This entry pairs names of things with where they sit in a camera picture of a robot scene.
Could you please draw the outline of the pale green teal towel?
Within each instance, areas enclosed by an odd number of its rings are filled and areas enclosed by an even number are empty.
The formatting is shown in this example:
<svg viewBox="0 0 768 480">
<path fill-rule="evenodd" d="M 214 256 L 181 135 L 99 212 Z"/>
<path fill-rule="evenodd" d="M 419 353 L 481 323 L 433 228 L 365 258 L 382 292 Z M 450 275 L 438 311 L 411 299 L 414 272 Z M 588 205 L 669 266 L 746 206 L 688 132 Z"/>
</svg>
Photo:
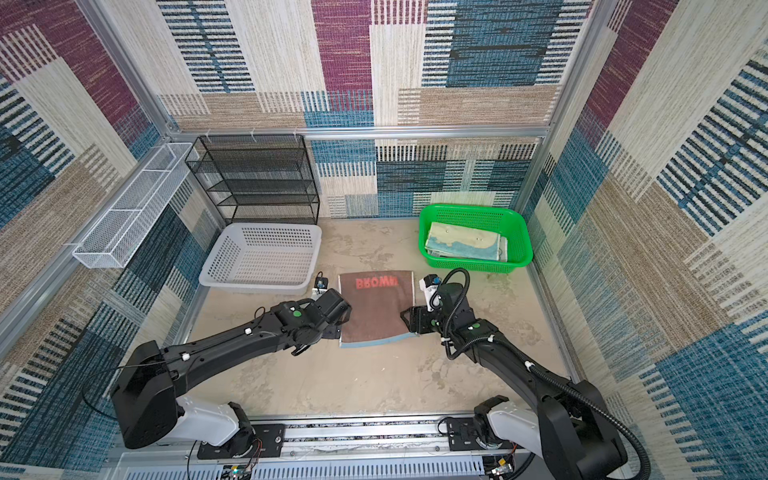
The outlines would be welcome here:
<svg viewBox="0 0 768 480">
<path fill-rule="evenodd" d="M 507 240 L 499 233 L 433 222 L 425 241 L 426 251 L 441 258 L 506 262 Z"/>
</svg>

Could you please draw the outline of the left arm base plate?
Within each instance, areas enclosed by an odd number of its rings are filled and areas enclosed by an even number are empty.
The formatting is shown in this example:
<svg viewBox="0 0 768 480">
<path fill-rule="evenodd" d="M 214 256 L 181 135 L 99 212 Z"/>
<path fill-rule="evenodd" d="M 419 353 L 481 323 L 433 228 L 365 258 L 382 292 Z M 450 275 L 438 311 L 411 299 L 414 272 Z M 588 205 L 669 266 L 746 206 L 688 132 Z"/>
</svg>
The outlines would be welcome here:
<svg viewBox="0 0 768 480">
<path fill-rule="evenodd" d="M 197 450 L 198 460 L 225 460 L 244 458 L 277 458 L 285 439 L 286 425 L 282 423 L 256 424 L 238 432 L 222 446 L 203 442 Z"/>
</svg>

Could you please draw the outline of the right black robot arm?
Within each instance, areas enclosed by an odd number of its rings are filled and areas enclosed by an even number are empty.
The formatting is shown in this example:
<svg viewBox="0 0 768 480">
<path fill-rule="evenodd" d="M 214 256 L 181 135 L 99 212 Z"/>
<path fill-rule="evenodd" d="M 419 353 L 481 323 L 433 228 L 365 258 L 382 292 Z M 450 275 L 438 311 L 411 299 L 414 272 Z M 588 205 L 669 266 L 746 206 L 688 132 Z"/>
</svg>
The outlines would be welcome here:
<svg viewBox="0 0 768 480">
<path fill-rule="evenodd" d="M 474 413 L 477 441 L 485 448 L 512 443 L 541 458 L 556 479 L 608 479 L 628 461 L 632 446 L 641 459 L 640 476 L 650 468 L 634 434 L 609 413 L 599 390 L 555 374 L 514 346 L 493 323 L 475 316 L 468 283 L 431 274 L 419 282 L 423 306 L 401 313 L 410 332 L 439 335 L 446 356 L 461 356 L 491 371 L 530 407 L 532 419 L 503 409 L 504 396 L 479 404 Z"/>
</svg>

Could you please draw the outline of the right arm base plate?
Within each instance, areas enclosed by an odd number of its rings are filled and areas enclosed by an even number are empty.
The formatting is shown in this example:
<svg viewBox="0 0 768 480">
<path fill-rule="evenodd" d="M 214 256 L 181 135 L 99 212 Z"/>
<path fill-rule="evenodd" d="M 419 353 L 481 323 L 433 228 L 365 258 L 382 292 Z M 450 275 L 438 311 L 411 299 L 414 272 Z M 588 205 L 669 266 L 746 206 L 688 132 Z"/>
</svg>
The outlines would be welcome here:
<svg viewBox="0 0 768 480">
<path fill-rule="evenodd" d="M 541 452 L 538 425 L 530 419 L 496 412 L 488 416 L 444 417 L 436 425 L 451 451 L 506 450 L 517 445 Z"/>
</svg>

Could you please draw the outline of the red pink towel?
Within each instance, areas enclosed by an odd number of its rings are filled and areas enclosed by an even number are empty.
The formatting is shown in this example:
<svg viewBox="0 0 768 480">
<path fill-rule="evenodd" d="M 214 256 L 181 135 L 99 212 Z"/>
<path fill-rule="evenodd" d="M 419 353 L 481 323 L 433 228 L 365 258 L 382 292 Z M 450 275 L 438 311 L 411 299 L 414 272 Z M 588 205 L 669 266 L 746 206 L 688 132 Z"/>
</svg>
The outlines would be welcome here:
<svg viewBox="0 0 768 480">
<path fill-rule="evenodd" d="M 340 346 L 361 348 L 413 337 L 400 313 L 414 305 L 414 275 L 409 270 L 364 271 L 338 276 L 339 292 L 351 306 L 341 326 Z"/>
</svg>

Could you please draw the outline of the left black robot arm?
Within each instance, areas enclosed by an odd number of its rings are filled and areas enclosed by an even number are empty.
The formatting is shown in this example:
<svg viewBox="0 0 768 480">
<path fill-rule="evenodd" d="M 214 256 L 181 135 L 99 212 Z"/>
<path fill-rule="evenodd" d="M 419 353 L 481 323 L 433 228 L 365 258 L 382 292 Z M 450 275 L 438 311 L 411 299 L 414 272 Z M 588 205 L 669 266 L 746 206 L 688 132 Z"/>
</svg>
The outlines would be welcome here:
<svg viewBox="0 0 768 480">
<path fill-rule="evenodd" d="M 318 299 L 282 302 L 254 319 L 200 340 L 135 348 L 111 390 L 123 443 L 131 450 L 164 439 L 203 442 L 230 458 L 256 447 L 256 433 L 235 403 L 196 401 L 190 391 L 253 358 L 290 350 L 298 356 L 326 330 L 348 321 L 352 308 L 334 289 Z"/>
</svg>

